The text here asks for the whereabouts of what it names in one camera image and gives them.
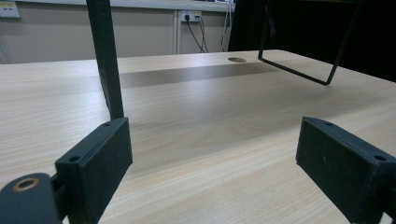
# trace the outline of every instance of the electrical outlet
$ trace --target electrical outlet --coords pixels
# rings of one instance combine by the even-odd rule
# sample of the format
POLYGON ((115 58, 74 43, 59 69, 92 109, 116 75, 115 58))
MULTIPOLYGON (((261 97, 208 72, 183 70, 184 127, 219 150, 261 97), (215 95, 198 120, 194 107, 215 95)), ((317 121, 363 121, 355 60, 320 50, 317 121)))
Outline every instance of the electrical outlet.
POLYGON ((20 12, 15 2, 0 1, 0 17, 1 18, 20 18, 20 12))
POLYGON ((202 16, 202 11, 188 11, 188 10, 182 10, 181 11, 181 21, 186 21, 186 15, 190 16, 191 21, 199 21, 198 17, 202 16))

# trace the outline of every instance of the light wood grain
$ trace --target light wood grain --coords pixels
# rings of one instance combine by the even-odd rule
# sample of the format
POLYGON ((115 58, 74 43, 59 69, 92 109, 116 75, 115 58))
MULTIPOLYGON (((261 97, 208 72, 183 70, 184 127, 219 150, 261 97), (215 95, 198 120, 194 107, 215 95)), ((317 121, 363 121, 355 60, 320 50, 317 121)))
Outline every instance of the light wood grain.
MULTIPOLYGON (((339 68, 324 87, 257 54, 119 59, 134 164, 102 223, 347 223, 295 164, 302 116, 395 156, 396 86, 339 68)), ((264 54, 323 79, 331 68, 264 54)), ((0 82, 0 187, 54 174, 55 160, 109 119, 95 61, 0 65, 0 82)))

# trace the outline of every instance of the wooden desk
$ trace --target wooden desk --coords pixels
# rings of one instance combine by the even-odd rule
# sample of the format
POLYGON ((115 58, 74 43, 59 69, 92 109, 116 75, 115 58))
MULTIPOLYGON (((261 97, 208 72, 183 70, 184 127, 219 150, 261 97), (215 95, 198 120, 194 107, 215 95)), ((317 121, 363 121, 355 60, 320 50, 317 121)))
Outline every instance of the wooden desk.
MULTIPOLYGON (((265 53, 317 77, 331 68, 265 53)), ((102 223, 347 223, 295 164, 302 116, 396 156, 396 85, 339 68, 324 87, 257 54, 119 59, 134 164, 102 223)), ((0 81, 1 188, 53 175, 56 159, 109 119, 95 61, 0 65, 0 81)))

